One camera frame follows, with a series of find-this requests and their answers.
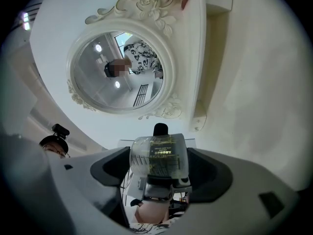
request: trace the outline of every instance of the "patterned shirt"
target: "patterned shirt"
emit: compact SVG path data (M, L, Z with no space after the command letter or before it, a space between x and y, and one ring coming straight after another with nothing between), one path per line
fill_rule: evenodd
M124 54L132 62L132 72L137 75L145 70L153 70L155 73L162 71L156 53L144 41L127 45Z

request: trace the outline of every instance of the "vanity mirror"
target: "vanity mirror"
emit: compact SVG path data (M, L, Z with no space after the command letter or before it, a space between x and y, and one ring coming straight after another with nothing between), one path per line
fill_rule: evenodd
M153 48L128 32L106 32L87 42L74 62L81 93L101 108L142 107L158 94L164 79Z
M67 77L72 99L84 108L142 116L170 95L175 65L156 32L115 18L89 25L72 44Z

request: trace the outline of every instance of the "skin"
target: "skin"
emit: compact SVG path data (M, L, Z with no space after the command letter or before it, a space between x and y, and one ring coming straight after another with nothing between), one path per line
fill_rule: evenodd
M170 203L145 202L136 211L138 223L159 224L168 220Z
M114 76L122 76L129 68L132 67L132 62L125 56L123 59L116 59L113 64Z
M57 153L61 157L61 159L65 158L66 153L58 143L48 142L45 145L46 145L46 147L45 147L46 151L51 151L51 152Z

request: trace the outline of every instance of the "black cap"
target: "black cap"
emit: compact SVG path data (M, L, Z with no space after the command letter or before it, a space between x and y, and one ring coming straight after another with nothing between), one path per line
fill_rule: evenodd
M157 123L153 131L153 136L168 135L168 126L165 123Z
M62 149L64 150L65 153L68 152L68 145L67 145L67 143L65 142L64 139L62 139L62 138L60 138L58 136L48 136L48 137L45 137L43 140L41 140L39 145L45 146L49 142L56 142L57 144L59 144L62 147Z
M114 71L110 70L110 67L112 66L112 63L114 62L111 61L109 63L107 63L105 66L104 66L104 73L107 75L107 77L115 77L114 75Z

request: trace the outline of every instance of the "white mirror frame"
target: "white mirror frame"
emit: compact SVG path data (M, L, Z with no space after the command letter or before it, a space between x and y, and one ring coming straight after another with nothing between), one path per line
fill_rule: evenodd
M74 65L80 50L89 41L95 39L106 32L122 31L131 33L143 41L145 41L157 54L162 66L164 79L160 91L155 98L148 104L143 105L136 109L117 109L102 108L94 103L79 90L74 77ZM72 99L82 105L84 108L103 112L114 115L127 115L127 116L143 116L154 112L157 108L163 105L169 96L172 95L173 88L176 80L176 64L171 49L167 45L163 37L153 29L148 28L139 21L116 18L106 19L93 24L88 25L87 29L80 35L80 37L71 46L66 63L67 70L67 83L69 93L72 95Z

